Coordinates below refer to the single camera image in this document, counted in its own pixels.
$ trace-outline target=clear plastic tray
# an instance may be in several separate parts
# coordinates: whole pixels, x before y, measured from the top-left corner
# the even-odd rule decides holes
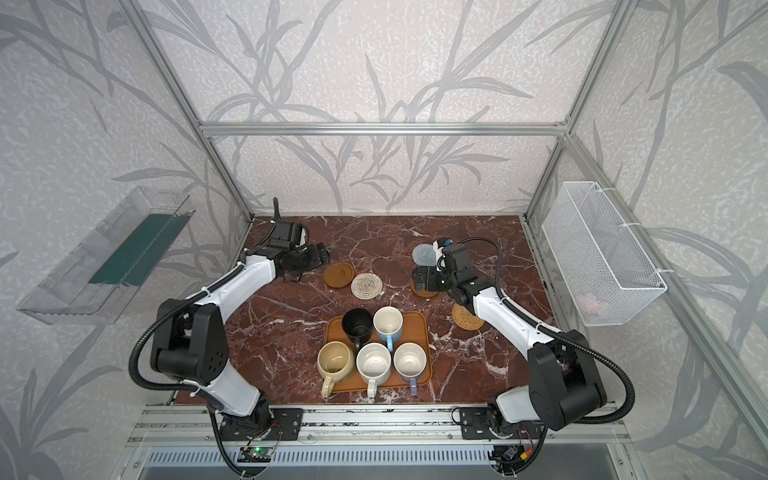
[[[194,213],[188,198],[134,188],[18,309],[51,324],[114,323]]]

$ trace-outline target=metal rail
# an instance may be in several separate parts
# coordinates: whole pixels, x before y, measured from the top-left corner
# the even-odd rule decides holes
[[[562,135],[564,124],[539,123],[203,123],[207,136],[228,135]]]

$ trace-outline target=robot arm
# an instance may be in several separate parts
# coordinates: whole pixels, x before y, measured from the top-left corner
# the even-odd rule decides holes
[[[237,272],[229,281],[214,291],[203,288],[206,296],[157,329],[150,356],[152,369],[207,392],[217,400],[221,413],[242,429],[266,430],[271,421],[266,396],[229,361],[224,324],[243,302],[278,276],[298,281],[302,273],[330,261],[323,244],[307,245],[306,237],[303,225],[275,219],[268,246],[250,250],[241,259],[242,265],[221,277]],[[183,302],[166,300],[157,318]]]
[[[441,238],[433,247],[436,266],[413,270],[415,288],[447,292],[459,305],[495,327],[528,361],[529,385],[509,389],[488,401],[488,424],[494,431],[511,433],[523,420],[541,420],[548,428],[559,430],[605,405],[605,390],[594,358],[539,328],[545,326],[552,335],[560,333],[588,347],[584,336],[576,330],[562,333],[509,299],[494,281],[478,274],[463,244]]]

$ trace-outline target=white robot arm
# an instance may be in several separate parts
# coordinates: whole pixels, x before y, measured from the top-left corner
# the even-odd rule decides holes
[[[484,240],[498,251],[494,280],[480,275],[463,243]],[[412,272],[416,290],[445,291],[459,305],[495,327],[528,361],[527,386],[509,389],[488,401],[487,420],[499,435],[511,433],[524,420],[538,420],[559,430],[572,422],[603,422],[620,418],[631,409],[634,390],[615,364],[589,348],[578,331],[564,333],[549,326],[507,297],[500,286],[501,248],[484,237],[454,243],[449,238],[433,244],[435,266],[418,266]],[[582,418],[605,405],[607,399],[595,359],[625,377],[629,403],[617,415]]]

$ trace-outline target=white wire basket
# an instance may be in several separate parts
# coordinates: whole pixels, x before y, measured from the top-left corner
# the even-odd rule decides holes
[[[585,326],[622,325],[667,291],[595,182],[564,182],[542,229]]]

